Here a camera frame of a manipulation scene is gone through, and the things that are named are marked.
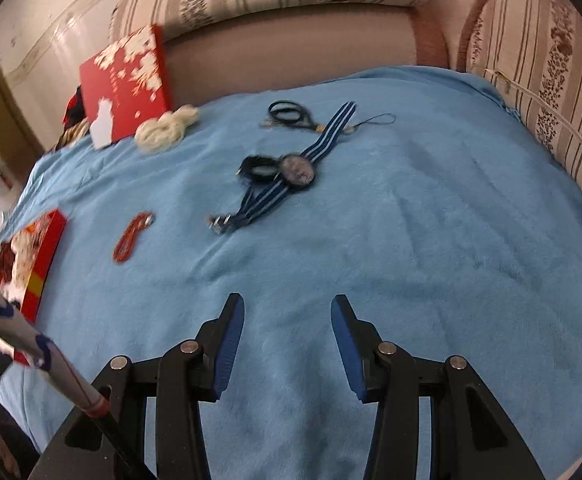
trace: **red bracelet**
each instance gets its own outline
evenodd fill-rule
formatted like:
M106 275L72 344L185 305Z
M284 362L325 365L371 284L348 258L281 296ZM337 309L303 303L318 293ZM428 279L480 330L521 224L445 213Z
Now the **red bracelet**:
M155 215L148 211L140 213L131 220L129 227L126 228L126 231L124 231L124 234L116 245L116 249L113 251L113 260L116 263L122 264L131 257L138 233L144 231L154 220Z

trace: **black clamp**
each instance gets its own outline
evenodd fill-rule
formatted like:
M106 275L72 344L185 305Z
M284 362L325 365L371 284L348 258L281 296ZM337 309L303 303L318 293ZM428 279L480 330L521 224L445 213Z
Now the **black clamp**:
M155 447L160 480L210 480L199 401L215 402L226 389L242 326L244 301L230 294L220 316L205 322L162 357L133 363L111 359L93 381L110 402L119 433L144 460L146 400L156 397ZM141 478L119 459L116 444L74 408L46 447L29 480Z
M431 399L431 480L544 480L513 423L468 361L412 357L357 319L346 296L331 303L331 322L348 384L378 402L364 480L413 480L419 401Z

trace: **white cord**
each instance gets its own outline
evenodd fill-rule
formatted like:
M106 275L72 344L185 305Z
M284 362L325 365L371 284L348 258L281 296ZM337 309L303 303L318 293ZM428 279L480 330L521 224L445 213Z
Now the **white cord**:
M143 153L164 152L182 141L186 127L195 123L197 118L197 108L191 105L164 112L159 119L149 119L138 126L135 145Z

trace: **wrinkled fabric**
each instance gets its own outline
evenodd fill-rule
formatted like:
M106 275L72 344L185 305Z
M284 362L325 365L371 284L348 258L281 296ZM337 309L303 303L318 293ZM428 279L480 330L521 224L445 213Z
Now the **wrinkled fabric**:
M397 120L342 136L311 189L217 236L205 218L239 209L245 156L315 140L258 127L278 99L322 123L348 100L355 122ZM164 354L230 292L244 297L228 389L201 407L214 479L362 478L376 406L347 385L330 327L336 294L414 356L465 356L547 478L582 454L582 195L476 76L382 68L235 95L201 107L186 139L152 156L133 139L99 151L82 139L38 162L4 234L55 207L69 220L36 326L90 380L115 355ZM155 223L115 264L145 210ZM70 409L23 367L7 372L0 400L39 449ZM424 425L420 451L427 478Z

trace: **silver bolt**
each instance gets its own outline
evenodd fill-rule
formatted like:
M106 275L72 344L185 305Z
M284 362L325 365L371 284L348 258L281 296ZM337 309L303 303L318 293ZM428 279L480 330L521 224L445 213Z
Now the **silver bolt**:
M398 351L397 346L395 343L391 343L390 341L382 341L378 346L377 349L380 351L380 354L384 355L393 355L395 352Z
M111 368L113 368L113 370L121 370L126 366L128 362L129 359L127 359L123 355L113 357L113 359L111 359Z
M180 351L185 354L192 354L193 352L197 351L198 348L200 348L200 345L197 344L197 341L194 341L193 339L188 339L180 345Z
M467 362L461 355L454 355L449 359L449 364L456 370L464 370L466 368Z

